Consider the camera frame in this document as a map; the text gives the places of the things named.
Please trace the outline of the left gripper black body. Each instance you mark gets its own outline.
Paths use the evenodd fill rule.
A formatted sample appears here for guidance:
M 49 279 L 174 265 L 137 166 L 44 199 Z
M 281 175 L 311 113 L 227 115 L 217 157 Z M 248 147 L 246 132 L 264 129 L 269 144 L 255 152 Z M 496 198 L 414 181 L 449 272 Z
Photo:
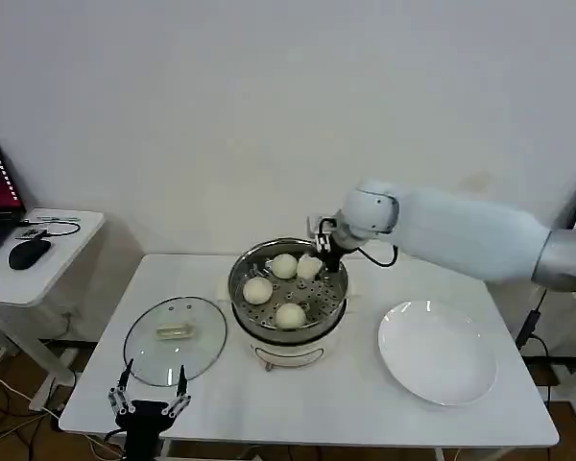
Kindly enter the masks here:
M 134 400 L 134 411 L 119 410 L 115 422 L 126 432 L 125 457 L 148 461 L 156 456 L 159 435 L 172 426 L 169 404 L 162 401 Z

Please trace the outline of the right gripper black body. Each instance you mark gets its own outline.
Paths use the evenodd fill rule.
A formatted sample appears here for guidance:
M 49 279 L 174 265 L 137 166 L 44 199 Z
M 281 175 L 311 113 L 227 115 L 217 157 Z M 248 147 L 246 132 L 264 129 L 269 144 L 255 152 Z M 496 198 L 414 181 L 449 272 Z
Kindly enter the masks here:
M 329 237 L 330 250 L 326 256 L 327 264 L 339 264 L 345 255 L 351 254 L 351 249 L 344 248 L 340 245 L 334 236 Z

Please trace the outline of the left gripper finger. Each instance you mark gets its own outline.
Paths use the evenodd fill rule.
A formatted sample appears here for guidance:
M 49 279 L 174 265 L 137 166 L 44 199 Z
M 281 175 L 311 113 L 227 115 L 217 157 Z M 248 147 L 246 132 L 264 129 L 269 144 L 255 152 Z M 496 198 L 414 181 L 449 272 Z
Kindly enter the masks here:
M 188 379 L 184 366 L 181 365 L 176 398 L 162 410 L 163 415 L 167 415 L 169 418 L 177 418 L 177 416 L 189 405 L 191 396 L 187 393 L 187 387 Z
M 114 415 L 126 415 L 134 412 L 134 405 L 127 392 L 132 364 L 133 360 L 131 359 L 117 380 L 117 384 L 108 391 L 108 401 Z

